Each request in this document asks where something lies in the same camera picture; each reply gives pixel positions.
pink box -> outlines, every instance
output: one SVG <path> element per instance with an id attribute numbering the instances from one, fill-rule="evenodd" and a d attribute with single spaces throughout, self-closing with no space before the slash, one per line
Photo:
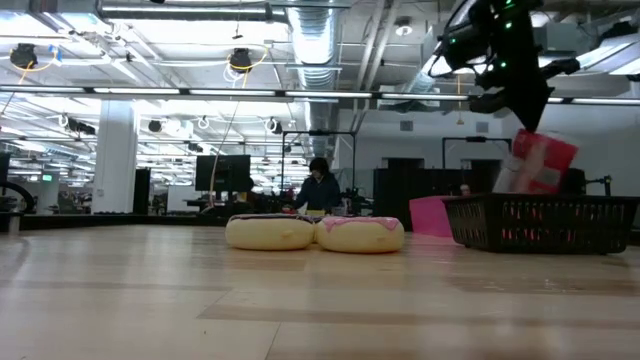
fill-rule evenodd
<path id="1" fill-rule="evenodd" d="M 451 237 L 449 218 L 442 199 L 450 196 L 428 196 L 409 200 L 413 232 L 431 236 Z"/>

round pillow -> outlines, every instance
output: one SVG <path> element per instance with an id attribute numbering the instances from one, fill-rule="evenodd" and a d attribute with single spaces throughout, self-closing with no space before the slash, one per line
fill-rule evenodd
<path id="1" fill-rule="evenodd" d="M 297 250 L 313 241 L 315 227 L 305 216 L 269 214 L 232 216 L 227 244 L 245 250 Z"/>
<path id="2" fill-rule="evenodd" d="M 402 248 L 404 228 L 395 218 L 326 217 L 316 225 L 316 240 L 331 251 L 385 253 Z"/>

fluorescent light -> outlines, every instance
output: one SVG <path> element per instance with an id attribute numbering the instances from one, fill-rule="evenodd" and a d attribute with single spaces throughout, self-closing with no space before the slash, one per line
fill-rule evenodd
<path id="1" fill-rule="evenodd" d="M 637 75 L 640 73 L 640 59 L 635 59 L 632 62 L 617 68 L 610 72 L 611 75 Z"/>
<path id="2" fill-rule="evenodd" d="M 581 105 L 640 105 L 640 99 L 589 99 L 589 98 L 576 98 L 571 102 L 572 104 Z"/>
<path id="3" fill-rule="evenodd" d="M 303 64 L 289 64 L 284 66 L 287 70 L 331 70 L 342 71 L 342 66 L 331 65 L 303 65 Z"/>
<path id="4" fill-rule="evenodd" d="M 68 168 L 69 165 L 59 164 L 59 163 L 46 163 L 47 166 L 60 167 L 60 168 Z"/>
<path id="5" fill-rule="evenodd" d="M 178 89 L 158 89 L 158 88 L 94 88 L 99 94 L 160 94 L 179 95 Z"/>
<path id="6" fill-rule="evenodd" d="M 28 141 L 22 141 L 22 140 L 16 140 L 15 141 L 16 144 L 18 144 L 17 146 L 25 149 L 25 150 L 30 150 L 30 151 L 37 151 L 37 152 L 45 152 L 47 151 L 47 149 L 42 146 L 42 145 L 38 145 L 38 144 L 34 144 L 34 143 L 30 143 Z"/>
<path id="7" fill-rule="evenodd" d="M 444 100 L 444 101 L 466 101 L 467 95 L 440 95 L 440 94 L 382 94 L 383 99 L 392 100 Z"/>
<path id="8" fill-rule="evenodd" d="M 190 159 L 196 158 L 196 155 L 171 155 L 171 154 L 138 154 L 138 158 L 149 159 Z"/>
<path id="9" fill-rule="evenodd" d="M 13 175 L 40 175 L 40 171 L 9 170 L 9 174 L 13 174 Z"/>
<path id="10" fill-rule="evenodd" d="M 83 88 L 66 87 L 66 86 L 21 86 L 21 85 L 3 85 L 0 91 L 12 92 L 46 92 L 46 93 L 79 93 L 84 92 Z"/>
<path id="11" fill-rule="evenodd" d="M 181 13 L 208 13 L 208 12 L 217 12 L 217 13 L 248 13 L 253 14 L 256 10 L 253 9 L 242 9 L 237 7 L 204 7 L 204 6 L 103 6 L 102 11 L 118 11 L 118 12 L 181 12 Z"/>
<path id="12" fill-rule="evenodd" d="M 326 97 L 326 98 L 351 98 L 370 99 L 373 95 L 364 92 L 341 92 L 341 91 L 286 91 L 285 96 L 291 97 Z"/>
<path id="13" fill-rule="evenodd" d="M 76 163 L 73 163 L 72 165 L 73 165 L 74 168 L 78 168 L 78 169 L 81 169 L 81 170 L 86 170 L 86 171 L 93 170 L 93 168 L 90 167 L 90 166 L 84 166 L 84 165 L 80 165 L 80 164 L 76 164 Z"/>
<path id="14" fill-rule="evenodd" d="M 269 90 L 189 90 L 192 95 L 212 95 L 212 96 L 276 96 L 275 91 Z"/>
<path id="15" fill-rule="evenodd" d="M 616 53 L 628 48 L 633 43 L 628 42 L 628 43 L 623 43 L 618 45 L 604 45 L 604 44 L 606 44 L 606 40 L 605 42 L 603 42 L 603 45 L 600 46 L 599 48 L 593 51 L 589 51 L 586 54 L 582 54 L 578 56 L 576 60 L 580 62 L 580 67 L 583 69 L 588 69 L 598 64 L 599 62 L 607 59 L 608 57 L 613 56 Z"/>
<path id="16" fill-rule="evenodd" d="M 14 135 L 18 135 L 18 136 L 27 136 L 27 134 L 25 134 L 24 132 L 18 130 L 18 129 L 13 129 L 10 127 L 6 127 L 6 126 L 2 126 L 0 127 L 0 132 L 6 132 L 7 134 L 14 134 Z"/>

computer monitor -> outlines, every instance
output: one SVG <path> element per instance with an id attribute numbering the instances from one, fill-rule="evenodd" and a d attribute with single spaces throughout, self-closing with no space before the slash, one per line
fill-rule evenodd
<path id="1" fill-rule="evenodd" d="M 196 191 L 209 191 L 215 155 L 196 159 Z M 216 165 L 214 191 L 248 192 L 253 187 L 250 155 L 221 155 Z"/>

black plastic basket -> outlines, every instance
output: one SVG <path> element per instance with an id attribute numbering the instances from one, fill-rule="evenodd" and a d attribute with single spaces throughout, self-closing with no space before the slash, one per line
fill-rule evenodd
<path id="1" fill-rule="evenodd" d="M 495 252 L 620 253 L 638 198 L 484 194 L 443 199 L 453 239 Z"/>

